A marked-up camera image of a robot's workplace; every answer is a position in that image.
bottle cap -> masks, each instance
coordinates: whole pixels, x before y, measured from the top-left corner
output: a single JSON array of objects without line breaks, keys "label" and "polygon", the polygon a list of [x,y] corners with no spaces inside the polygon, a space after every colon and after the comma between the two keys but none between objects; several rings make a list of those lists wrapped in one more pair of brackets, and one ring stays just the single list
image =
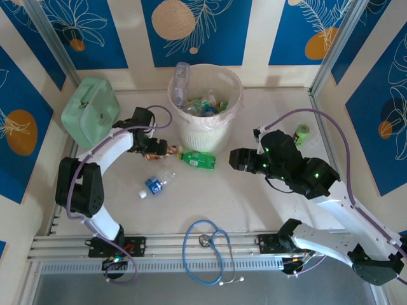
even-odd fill
[{"label": "bottle cap", "polygon": [[310,133],[310,128],[307,125],[300,125],[297,127],[295,133],[300,137],[304,137]]},{"label": "bottle cap", "polygon": [[139,191],[139,195],[141,199],[144,199],[147,196],[147,192],[146,191]]}]

stethoscope earpiece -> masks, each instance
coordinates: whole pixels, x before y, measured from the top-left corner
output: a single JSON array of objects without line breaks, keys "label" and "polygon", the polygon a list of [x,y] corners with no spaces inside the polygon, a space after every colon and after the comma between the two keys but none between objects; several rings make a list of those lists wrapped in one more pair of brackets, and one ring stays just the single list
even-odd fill
[{"label": "stethoscope earpiece", "polygon": [[220,281],[220,282],[219,282],[219,286],[223,286],[224,284],[238,283],[238,282],[240,282],[240,281],[244,281],[244,277],[243,277],[243,276],[241,276],[241,277],[240,277],[239,279],[237,279],[237,280],[228,281],[228,282],[226,282],[226,283],[224,283],[223,281]]}]

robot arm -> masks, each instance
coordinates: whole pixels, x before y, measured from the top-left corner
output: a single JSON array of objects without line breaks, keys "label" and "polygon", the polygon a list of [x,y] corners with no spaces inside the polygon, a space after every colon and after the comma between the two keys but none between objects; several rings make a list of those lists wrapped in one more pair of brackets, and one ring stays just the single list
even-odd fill
[{"label": "robot arm", "polygon": [[[232,151],[230,165],[236,170],[262,173],[266,179],[283,180],[294,193],[326,209],[350,233],[331,234],[289,219],[275,238],[269,238],[268,246],[287,252],[297,249],[320,252],[352,267],[374,285],[398,277],[404,264],[396,247],[404,251],[407,248],[401,236],[386,228],[360,202],[355,200],[353,204],[347,198],[346,185],[325,161],[303,158],[293,139],[280,130],[260,130],[254,132],[259,139],[258,149]],[[261,242],[264,247],[267,241]]]},{"label": "robot arm", "polygon": [[[82,168],[78,177],[82,181],[77,180],[75,182],[71,201],[71,212],[81,214],[83,219],[87,220],[86,224],[91,226],[92,231],[96,231],[121,247],[123,246],[124,230],[113,220],[103,204],[102,176],[107,168],[126,151],[164,156],[168,148],[167,141],[157,141],[156,138],[152,137],[153,130],[145,132],[142,129],[135,129],[131,132],[122,132],[113,138],[113,134],[117,131],[137,125],[153,127],[155,125],[153,113],[137,107],[131,119],[114,124],[109,135],[100,142],[101,148],[86,161]],[[60,162],[55,195],[55,201],[58,205],[66,208],[69,186],[74,172],[79,164],[89,154],[92,154],[92,151],[88,151],[76,159],[64,158]]]}]

small water bottle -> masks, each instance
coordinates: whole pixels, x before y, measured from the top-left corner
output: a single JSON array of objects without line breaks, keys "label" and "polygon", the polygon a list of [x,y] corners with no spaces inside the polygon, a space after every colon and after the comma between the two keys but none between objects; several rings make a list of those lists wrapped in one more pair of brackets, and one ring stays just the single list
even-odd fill
[{"label": "small water bottle", "polygon": [[186,62],[179,62],[174,72],[175,104],[178,108],[186,104],[189,83],[190,65]]},{"label": "small water bottle", "polygon": [[202,102],[203,103],[208,103],[209,107],[215,107],[217,106],[217,102],[216,102],[216,94],[215,91],[212,89],[208,89],[205,90],[205,92],[203,93],[203,97],[202,97]]},{"label": "small water bottle", "polygon": [[148,194],[155,195],[159,193],[163,188],[168,186],[168,183],[174,180],[175,176],[176,173],[169,169],[160,170],[155,176],[145,181],[146,187],[139,191],[141,199],[147,197]]}]

trash can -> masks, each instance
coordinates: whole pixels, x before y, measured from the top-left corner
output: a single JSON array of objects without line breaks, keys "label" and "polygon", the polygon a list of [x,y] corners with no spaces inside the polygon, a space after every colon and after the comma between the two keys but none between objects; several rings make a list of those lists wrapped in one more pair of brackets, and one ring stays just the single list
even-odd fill
[{"label": "trash can", "polygon": [[188,99],[202,98],[204,91],[212,89],[217,100],[228,102],[228,108],[212,117],[197,117],[178,109],[174,104],[174,85],[171,79],[168,86],[170,109],[178,124],[184,146],[195,151],[217,154],[229,141],[233,119],[242,107],[243,86],[231,70],[217,65],[192,65]]}]

